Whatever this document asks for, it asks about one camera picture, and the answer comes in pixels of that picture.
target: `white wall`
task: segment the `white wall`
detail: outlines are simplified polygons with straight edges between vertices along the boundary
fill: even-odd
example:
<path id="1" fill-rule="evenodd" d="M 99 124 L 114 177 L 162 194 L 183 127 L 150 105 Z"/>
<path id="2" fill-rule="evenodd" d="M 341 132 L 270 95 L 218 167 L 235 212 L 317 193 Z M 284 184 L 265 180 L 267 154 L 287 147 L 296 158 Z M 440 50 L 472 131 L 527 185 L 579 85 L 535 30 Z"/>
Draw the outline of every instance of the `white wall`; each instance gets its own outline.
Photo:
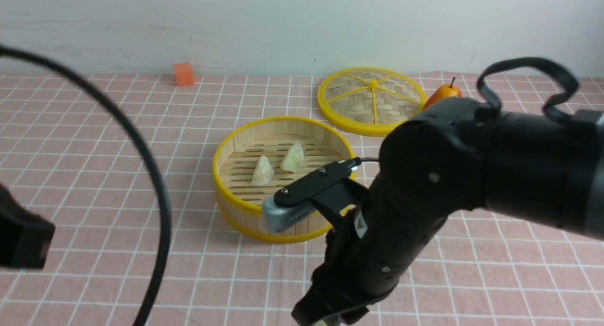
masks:
<path id="1" fill-rule="evenodd" d="M 604 76 L 604 0 L 0 0 L 0 42 L 96 73 L 480 72 L 540 55 Z"/>

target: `woven bamboo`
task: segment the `woven bamboo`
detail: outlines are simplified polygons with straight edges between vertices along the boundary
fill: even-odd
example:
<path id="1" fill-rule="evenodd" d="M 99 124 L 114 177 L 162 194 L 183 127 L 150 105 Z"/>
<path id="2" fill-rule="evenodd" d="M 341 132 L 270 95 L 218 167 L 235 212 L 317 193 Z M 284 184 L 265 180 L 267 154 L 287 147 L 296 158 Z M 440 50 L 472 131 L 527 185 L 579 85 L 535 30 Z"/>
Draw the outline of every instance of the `woven bamboo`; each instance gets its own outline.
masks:
<path id="1" fill-rule="evenodd" d="M 319 88 L 323 115 L 338 128 L 362 135 L 386 135 L 417 114 L 425 101 L 414 81 L 381 69 L 345 70 Z"/>
<path id="2" fill-rule="evenodd" d="M 279 167 L 287 150 L 296 142 L 304 148 L 300 173 L 285 173 Z M 266 156 L 275 176 L 261 187 L 250 185 L 256 162 Z M 319 236 L 330 228 L 315 212 L 291 229 L 269 234 L 260 205 L 274 193 L 334 161 L 353 158 L 345 139 L 329 126 L 301 117 L 272 117 L 243 126 L 229 135 L 214 156 L 216 200 L 228 223 L 238 231 L 267 242 L 300 242 Z"/>

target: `dumpling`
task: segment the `dumpling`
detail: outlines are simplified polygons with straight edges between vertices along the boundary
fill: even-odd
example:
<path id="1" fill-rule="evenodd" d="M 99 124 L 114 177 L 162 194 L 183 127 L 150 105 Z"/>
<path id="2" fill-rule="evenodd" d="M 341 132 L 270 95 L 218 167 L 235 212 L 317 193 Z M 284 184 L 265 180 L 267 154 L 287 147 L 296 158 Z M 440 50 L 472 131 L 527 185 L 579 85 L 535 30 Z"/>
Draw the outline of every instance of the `dumpling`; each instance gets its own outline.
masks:
<path id="1" fill-rule="evenodd" d="M 296 142 L 285 154 L 281 161 L 281 169 L 290 173 L 299 173 L 304 161 L 304 149 L 302 143 Z"/>
<path id="2" fill-rule="evenodd" d="M 252 174 L 251 186 L 260 187 L 268 184 L 270 180 L 275 176 L 275 170 L 272 169 L 270 162 L 266 156 L 261 156 L 256 162 L 256 168 L 254 174 Z"/>

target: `orange cube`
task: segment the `orange cube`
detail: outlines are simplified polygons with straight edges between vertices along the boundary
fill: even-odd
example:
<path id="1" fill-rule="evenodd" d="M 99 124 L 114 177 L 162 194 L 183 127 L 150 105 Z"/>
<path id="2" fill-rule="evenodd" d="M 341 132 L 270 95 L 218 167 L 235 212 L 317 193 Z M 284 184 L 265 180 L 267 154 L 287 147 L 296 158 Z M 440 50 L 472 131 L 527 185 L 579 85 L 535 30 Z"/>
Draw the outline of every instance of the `orange cube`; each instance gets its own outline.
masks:
<path id="1" fill-rule="evenodd" d="M 174 75 L 176 77 L 176 85 L 178 87 L 186 87 L 195 84 L 193 77 L 193 68 L 190 63 L 174 64 Z"/>

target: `black wire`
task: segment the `black wire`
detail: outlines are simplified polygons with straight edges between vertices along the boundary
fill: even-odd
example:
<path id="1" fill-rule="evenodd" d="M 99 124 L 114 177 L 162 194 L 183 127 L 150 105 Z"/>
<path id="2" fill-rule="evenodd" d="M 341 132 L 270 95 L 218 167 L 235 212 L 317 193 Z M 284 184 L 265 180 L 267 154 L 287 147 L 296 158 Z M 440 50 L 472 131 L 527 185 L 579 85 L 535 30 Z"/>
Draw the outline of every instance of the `black wire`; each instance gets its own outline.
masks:
<path id="1" fill-rule="evenodd" d="M 359 161 L 363 162 L 379 162 L 378 158 L 360 158 Z"/>
<path id="2" fill-rule="evenodd" d="M 159 167 L 157 166 L 157 163 L 155 163 L 155 159 L 153 158 L 151 151 L 147 147 L 140 133 L 138 133 L 138 130 L 119 110 L 119 108 L 113 104 L 110 99 L 104 96 L 102 92 L 97 90 L 92 84 L 88 83 L 75 72 L 72 72 L 68 68 L 61 66 L 60 64 L 47 58 L 37 56 L 26 51 L 10 49 L 0 45 L 0 57 L 3 56 L 20 59 L 22 61 L 27 61 L 39 66 L 43 66 L 44 68 L 48 68 L 49 70 L 58 73 L 78 87 L 82 88 L 84 92 L 97 100 L 100 105 L 102 105 L 110 114 L 113 115 L 114 119 L 121 124 L 130 139 L 132 139 L 132 143 L 134 143 L 134 146 L 140 153 L 143 163 L 145 164 L 145 167 L 147 167 L 147 171 L 151 177 L 151 182 L 153 182 L 153 188 L 155 189 L 155 193 L 157 195 L 160 222 L 159 247 L 157 250 L 157 258 L 155 259 L 155 268 L 153 269 L 153 274 L 151 275 L 151 280 L 149 281 L 147 293 L 143 298 L 143 302 L 138 310 L 138 315 L 136 315 L 136 319 L 134 320 L 133 324 L 134 326 L 144 326 L 147 322 L 147 319 L 149 319 L 149 314 L 151 314 L 151 309 L 153 308 L 153 304 L 155 304 L 155 299 L 157 298 L 157 294 L 159 292 L 159 286 L 161 285 L 164 272 L 166 271 L 166 263 L 168 262 L 168 253 L 170 251 L 170 234 L 172 229 L 172 218 L 170 217 L 170 199 L 166 192 L 166 186 L 162 180 Z"/>

